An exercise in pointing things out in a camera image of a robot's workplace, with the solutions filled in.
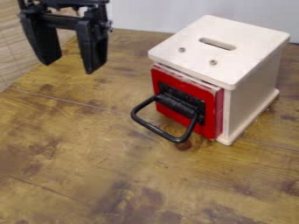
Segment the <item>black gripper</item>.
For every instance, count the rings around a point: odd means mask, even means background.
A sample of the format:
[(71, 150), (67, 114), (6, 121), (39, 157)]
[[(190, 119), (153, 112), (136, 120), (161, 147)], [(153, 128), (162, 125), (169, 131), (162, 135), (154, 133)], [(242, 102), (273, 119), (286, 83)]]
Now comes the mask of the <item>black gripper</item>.
[(55, 28), (78, 34), (80, 57), (87, 74), (108, 60), (110, 0), (16, 0), (24, 35), (39, 61), (48, 66), (62, 57)]

